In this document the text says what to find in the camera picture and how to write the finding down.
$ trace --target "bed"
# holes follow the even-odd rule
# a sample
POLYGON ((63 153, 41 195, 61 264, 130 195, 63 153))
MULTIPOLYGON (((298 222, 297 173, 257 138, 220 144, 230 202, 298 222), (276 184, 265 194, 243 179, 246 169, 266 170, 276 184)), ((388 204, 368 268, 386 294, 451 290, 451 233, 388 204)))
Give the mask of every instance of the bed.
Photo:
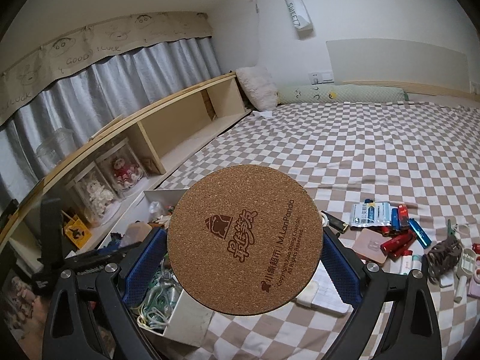
MULTIPOLYGON (((351 205, 367 198, 405 202, 434 244, 446 238, 450 218, 464 225, 461 241, 471 247, 480 242, 479 123, 480 109, 426 102, 282 105, 272 118, 245 117, 160 188, 188 188, 217 169, 260 164, 290 175, 319 210, 344 221, 351 205)), ((350 247, 358 235, 347 231, 340 239, 350 247)), ((453 287, 429 285, 449 360, 480 319, 480 301, 465 297, 456 304, 453 287)), ((384 305, 362 359, 373 356, 390 307, 384 305)), ((202 347, 171 342, 165 353, 189 360, 321 359, 349 315, 337 318, 293 302, 258 316, 214 313, 202 347)))

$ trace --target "cork coaster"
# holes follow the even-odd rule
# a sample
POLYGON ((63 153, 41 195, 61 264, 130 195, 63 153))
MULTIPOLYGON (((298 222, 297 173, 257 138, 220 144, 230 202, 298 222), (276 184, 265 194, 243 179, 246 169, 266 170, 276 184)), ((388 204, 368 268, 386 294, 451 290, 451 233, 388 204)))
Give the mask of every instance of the cork coaster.
POLYGON ((255 315, 289 302, 311 280, 322 219, 288 175, 239 165, 183 195, 167 242, 173 271, 194 299, 224 314, 255 315))

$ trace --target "blue rubber pad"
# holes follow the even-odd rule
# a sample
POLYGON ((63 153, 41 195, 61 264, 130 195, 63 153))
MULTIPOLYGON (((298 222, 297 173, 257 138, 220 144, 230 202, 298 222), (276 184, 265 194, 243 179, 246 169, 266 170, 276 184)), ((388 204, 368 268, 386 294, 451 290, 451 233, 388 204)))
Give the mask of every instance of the blue rubber pad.
POLYGON ((166 252, 167 232, 160 229, 125 279, 125 294, 122 301, 127 307, 136 307, 143 301, 148 290, 148 284, 166 252))
POLYGON ((333 241, 323 234, 322 256, 320 258, 342 301, 354 309, 362 301, 359 278, 337 249, 333 241))

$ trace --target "gray curtain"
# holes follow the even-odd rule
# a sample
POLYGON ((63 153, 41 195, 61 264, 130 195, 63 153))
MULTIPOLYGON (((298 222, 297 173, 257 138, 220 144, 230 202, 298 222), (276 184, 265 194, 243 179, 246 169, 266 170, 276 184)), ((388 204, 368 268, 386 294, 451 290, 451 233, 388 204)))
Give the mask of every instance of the gray curtain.
POLYGON ((181 39, 105 58, 56 81, 0 127, 0 209, 46 173, 37 147, 61 127, 78 147, 123 114, 221 74, 210 38, 181 39))

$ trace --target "metal screw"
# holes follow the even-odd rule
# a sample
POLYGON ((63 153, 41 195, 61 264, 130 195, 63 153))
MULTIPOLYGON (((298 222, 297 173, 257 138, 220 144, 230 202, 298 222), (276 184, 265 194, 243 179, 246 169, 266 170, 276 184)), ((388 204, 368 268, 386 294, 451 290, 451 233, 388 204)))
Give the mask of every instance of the metal screw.
POLYGON ((367 264, 367 269, 370 271, 370 272, 378 272, 380 270, 380 268, 378 267, 377 264, 375 264, 374 262, 369 262, 367 264))
POLYGON ((117 270, 119 266, 114 263, 114 262, 111 262, 110 264, 107 264, 106 267, 105 267, 105 271, 108 272, 109 274, 115 272, 117 270))
POLYGON ((423 278, 422 271, 419 271, 418 269, 412 269, 412 275, 414 278, 417 278, 417 279, 423 278))
POLYGON ((71 276, 71 270, 70 269, 65 269, 61 274, 60 277, 62 279, 68 279, 71 276))

